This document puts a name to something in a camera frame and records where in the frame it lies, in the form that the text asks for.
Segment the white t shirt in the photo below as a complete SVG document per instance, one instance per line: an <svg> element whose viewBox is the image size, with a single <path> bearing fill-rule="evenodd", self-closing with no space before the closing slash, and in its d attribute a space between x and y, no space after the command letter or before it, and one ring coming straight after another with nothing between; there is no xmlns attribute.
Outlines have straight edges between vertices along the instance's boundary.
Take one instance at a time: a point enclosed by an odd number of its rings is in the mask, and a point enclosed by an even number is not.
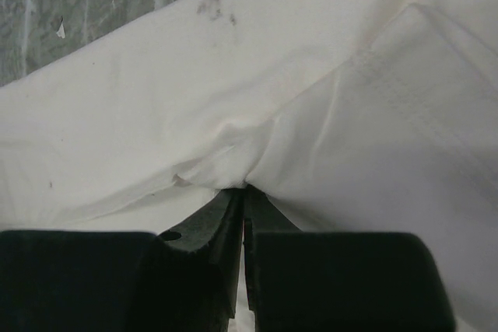
<svg viewBox="0 0 498 332"><path fill-rule="evenodd" d="M405 231L497 329L497 0L1 0L1 228L170 228L253 185Z"/></svg>

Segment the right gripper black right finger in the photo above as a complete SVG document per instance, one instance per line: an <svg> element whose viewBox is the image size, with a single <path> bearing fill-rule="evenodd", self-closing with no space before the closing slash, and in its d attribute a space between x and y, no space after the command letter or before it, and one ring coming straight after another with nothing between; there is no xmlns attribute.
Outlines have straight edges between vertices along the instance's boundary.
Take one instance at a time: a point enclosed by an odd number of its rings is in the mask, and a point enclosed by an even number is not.
<svg viewBox="0 0 498 332"><path fill-rule="evenodd" d="M431 252L405 232L304 232L244 193L248 305L258 331L453 331Z"/></svg>

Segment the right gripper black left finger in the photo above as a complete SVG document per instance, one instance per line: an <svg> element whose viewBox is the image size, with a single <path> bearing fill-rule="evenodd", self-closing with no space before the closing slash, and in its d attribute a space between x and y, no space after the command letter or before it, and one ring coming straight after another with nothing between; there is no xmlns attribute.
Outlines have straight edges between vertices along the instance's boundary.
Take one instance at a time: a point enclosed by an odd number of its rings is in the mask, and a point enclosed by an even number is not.
<svg viewBox="0 0 498 332"><path fill-rule="evenodd" d="M225 331L236 312L241 190L160 234L7 230L3 331Z"/></svg>

